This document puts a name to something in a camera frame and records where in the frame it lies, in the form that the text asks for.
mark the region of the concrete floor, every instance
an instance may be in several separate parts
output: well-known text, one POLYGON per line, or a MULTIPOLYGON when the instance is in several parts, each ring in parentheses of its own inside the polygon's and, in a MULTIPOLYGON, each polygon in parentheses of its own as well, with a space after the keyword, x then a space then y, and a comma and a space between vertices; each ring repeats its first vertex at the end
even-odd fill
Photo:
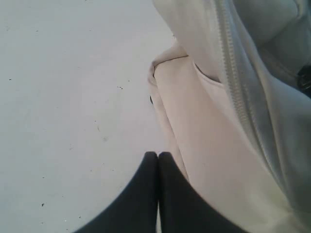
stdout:
POLYGON ((1 232, 72 232, 165 150, 146 77, 172 42, 151 0, 0 2, 1 232))

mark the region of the white floor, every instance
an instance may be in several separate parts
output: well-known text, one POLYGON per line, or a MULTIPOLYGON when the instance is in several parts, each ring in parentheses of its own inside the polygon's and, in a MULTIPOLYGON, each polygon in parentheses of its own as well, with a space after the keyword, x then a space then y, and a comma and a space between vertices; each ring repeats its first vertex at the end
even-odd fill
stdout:
POLYGON ((172 41, 151 0, 0 2, 1 232, 72 232, 165 150, 146 77, 172 41))

